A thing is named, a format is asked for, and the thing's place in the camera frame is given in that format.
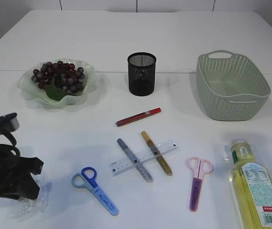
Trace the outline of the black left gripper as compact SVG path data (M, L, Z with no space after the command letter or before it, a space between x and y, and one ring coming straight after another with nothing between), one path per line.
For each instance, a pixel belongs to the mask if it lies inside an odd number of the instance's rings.
M37 157L19 157L0 153L0 198L38 198L40 187L33 175L42 172L44 162Z

